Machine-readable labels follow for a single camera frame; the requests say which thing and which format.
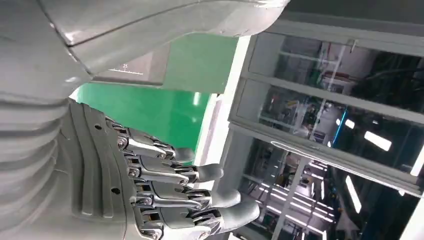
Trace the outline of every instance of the machinery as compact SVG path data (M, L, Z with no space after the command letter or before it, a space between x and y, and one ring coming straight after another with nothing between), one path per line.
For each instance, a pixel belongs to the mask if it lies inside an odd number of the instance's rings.
M182 35L265 30L285 0L0 1L0 239L202 240L259 214L218 165L68 96Z

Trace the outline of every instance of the fluorescent light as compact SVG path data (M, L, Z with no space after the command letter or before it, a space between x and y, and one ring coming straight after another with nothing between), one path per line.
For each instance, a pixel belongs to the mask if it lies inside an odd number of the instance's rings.
M200 92L195 92L195 93L194 93L194 97L193 97L193 105L194 105L194 106L199 105L199 102L200 102L200 96L201 96Z
M352 198L353 206L355 207L356 213L359 213L361 211L362 205L359 200L357 191L355 191L355 187L354 187L354 184L352 183L351 176L349 175L347 175L346 177L346 185L347 185L347 190L349 190L350 197Z
M297 203L294 203L294 202L290 202L290 205L293 205L293 206L295 206L295 207L297 207L299 209L302 209L302 210L304 210L305 212L308 212L308 213L311 213L312 212L310 209L308 209L308 208L306 208L304 206L301 206L301 205L299 205Z
M265 193L268 193L268 190L265 190L262 187L260 187L259 190L264 191Z
M281 211L278 210L278 209L276 209L275 207L272 207L270 205L266 205L266 208L269 209L269 210L272 210L272 211L274 211L274 212L276 212L278 214L281 214Z
M307 203L307 202L305 202L305 201L302 201L302 200L300 200L299 198L297 198L297 197L293 197L293 199L294 200L296 200L296 201L298 201L298 202L300 202L300 203L303 203L303 204L305 204L306 206L308 206L308 207L312 207L312 205L311 204L309 204L309 203Z
M351 129L354 129L354 127L355 127L355 123L352 120L350 120L350 119L346 120L346 122L344 123L344 125L348 126Z
M316 168L316 169L324 170L324 168L323 168L322 166L318 166L318 165L316 165L316 164L314 164L314 163L312 163L312 162L310 162L310 163L309 163L309 165L310 165L311 167Z
M312 183L312 186L310 187L310 194L314 195L314 190L315 190L315 183Z
M273 188L272 190L273 190L273 191L276 191L277 193L282 194L282 195L284 195L284 196L288 196L288 195L287 195L287 193L284 193L284 192L282 192L282 191L280 191L280 190L277 190L277 189L275 189L275 188Z
M271 196L274 196L274 197L276 197L276 198L278 198L278 199L280 199L282 201L285 201L286 200L284 197L281 197L281 196L279 196L279 195L277 195L275 193L271 193Z
M424 145L421 148L421 151L418 154L418 157L415 160L415 163L413 164L412 170L410 174L412 176L417 177L418 174L421 172L421 168L423 168L424 165Z
M324 200L324 181L321 181L321 200Z
M321 202L319 202L319 201L317 201L316 203L317 203L317 204L319 204L319 205L321 205L321 206L323 206L323 207L326 207L326 208L328 208L328 209L330 209L330 210L334 210L332 207L327 206L327 205L325 205L325 204L323 204L323 203L321 203Z
M314 173L312 173L311 176L314 177L314 178L316 178L316 179L319 179L319 180L324 180L324 178L322 176L318 176L318 175L316 175Z
M307 227L308 227L309 229L314 230L314 231L315 231L315 232L317 232L317 233L323 234L323 232L322 232L321 230L318 230L317 228L315 228L315 227L313 227L313 226L311 226L311 225L308 225Z
M315 207L316 210L320 211L323 214L329 214L328 212L322 210L321 208Z
M370 131L366 131L365 135L363 136L366 140L370 141L371 143L375 144L377 147L383 149L384 151L388 151L390 149L390 146L392 145L392 142L376 135Z
M332 220L332 219L330 219L330 218L328 218L328 217L325 217L325 216L323 216L323 215L321 215L321 214L319 214L319 213L317 213L317 212L313 212L312 214L313 214L313 215L315 215L315 216L317 216L318 218L324 219L324 220L325 220L325 221L327 221L327 222L330 222L330 223L332 223L332 222L333 222L333 220Z
M297 218L294 218L294 217L292 217L292 216L290 216L290 215L286 215L285 216L286 218L288 218L288 219L290 219L290 220L292 220L293 222L296 222L296 223L298 223L298 224L300 224L300 225L302 225L302 226L305 226L306 227L306 223L304 223L303 221L301 221L301 220L299 220L299 219L297 219Z
M304 198L306 198L306 199L308 199L308 200L310 200L310 201L312 201L312 202L316 202L314 199L312 199L312 198L310 198L310 197L307 197L307 196L305 196L305 195L303 195L303 194L300 194L300 193L298 193L297 191L295 191L294 192L294 194L296 194L296 195L299 195L299 196L301 196L301 197L304 197Z

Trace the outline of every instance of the metal frame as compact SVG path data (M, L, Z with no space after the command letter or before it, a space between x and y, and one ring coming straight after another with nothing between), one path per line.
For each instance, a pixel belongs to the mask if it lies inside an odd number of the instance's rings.
M296 17L298 17L297 13L290 13L290 15L291 16L289 18L296 19ZM424 42L420 37L417 36L318 25L284 19L277 20L277 22L265 32L317 39L348 46L355 44L357 47L408 54L413 56L424 56ZM400 120L416 123L417 125L424 125L424 115L417 112L412 112L397 107L392 107L352 96L342 95L339 93L278 79L275 77L267 77L261 74L249 72L249 66L251 64L257 39L257 35L251 37L249 47L246 52L245 61L243 63L243 68L240 75L240 81L237 85L233 104L230 110L230 131L241 133L249 137L254 137L265 142L273 143L275 146L287 151L294 152L312 160L326 163L330 166L360 176L364 179L422 198L422 189L417 185L418 178L408 174L407 172L403 172L392 167L385 166L350 153L346 153L341 150L329 148L317 142L309 141L308 139L304 139L287 132L275 130L272 127L237 116L237 110L240 105L246 82L247 80L252 80L285 88L298 93L346 104L374 113L391 116ZM298 167L296 175L298 175L299 171L302 172L303 168ZM292 186L290 188L290 192L291 190L294 191L295 189L296 186ZM273 240L278 238L284 220L285 215L284 211L282 211L272 236Z

